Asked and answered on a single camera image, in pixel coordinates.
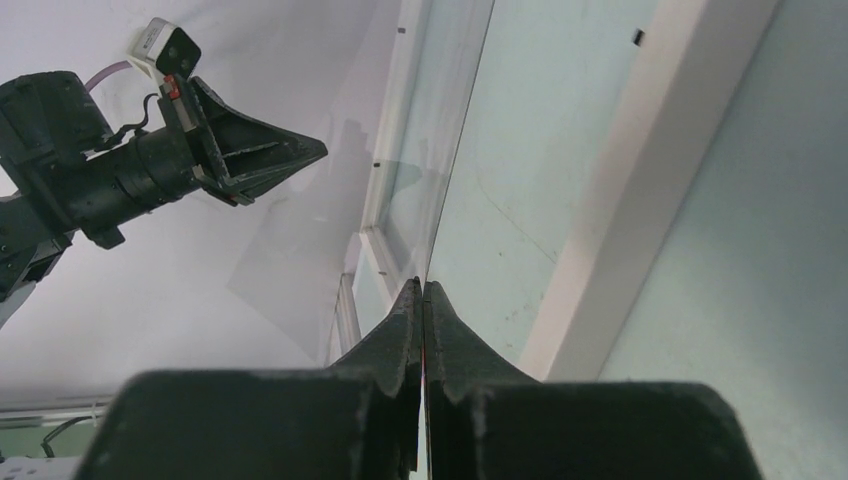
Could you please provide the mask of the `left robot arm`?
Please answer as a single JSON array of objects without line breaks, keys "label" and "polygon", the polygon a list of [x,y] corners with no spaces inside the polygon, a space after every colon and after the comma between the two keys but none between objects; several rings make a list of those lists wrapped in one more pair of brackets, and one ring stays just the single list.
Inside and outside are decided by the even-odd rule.
[{"label": "left robot arm", "polygon": [[156,93],[164,124],[113,130],[70,71],[1,87],[1,317],[24,304],[76,233],[103,249],[120,226],[195,191],[249,205],[324,158],[325,144],[246,116],[199,77],[169,75]]}]

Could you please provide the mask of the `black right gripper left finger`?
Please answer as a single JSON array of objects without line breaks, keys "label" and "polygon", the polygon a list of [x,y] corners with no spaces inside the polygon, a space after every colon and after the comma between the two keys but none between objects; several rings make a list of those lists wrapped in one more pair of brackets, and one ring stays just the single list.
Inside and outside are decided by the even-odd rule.
[{"label": "black right gripper left finger", "polygon": [[78,479],[405,479],[417,465],[418,279],[323,369],[158,370],[128,381]]}]

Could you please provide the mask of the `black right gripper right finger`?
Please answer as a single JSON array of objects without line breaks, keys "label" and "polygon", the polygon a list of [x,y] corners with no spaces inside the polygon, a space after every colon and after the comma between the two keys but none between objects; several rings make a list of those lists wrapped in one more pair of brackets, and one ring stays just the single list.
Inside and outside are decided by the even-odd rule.
[{"label": "black right gripper right finger", "polygon": [[695,382],[535,380],[423,292],[433,479],[758,479],[734,409]]}]

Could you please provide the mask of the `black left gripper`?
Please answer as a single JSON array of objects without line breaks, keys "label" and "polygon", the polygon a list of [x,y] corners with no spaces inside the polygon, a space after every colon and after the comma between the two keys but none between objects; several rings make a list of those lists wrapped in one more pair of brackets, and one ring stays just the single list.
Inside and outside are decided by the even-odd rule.
[{"label": "black left gripper", "polygon": [[201,78],[168,77],[155,96],[165,126],[144,121],[114,133],[77,75],[72,125],[72,228],[109,249],[119,226],[202,189],[216,199],[256,199],[328,155],[319,139],[242,114]]}]

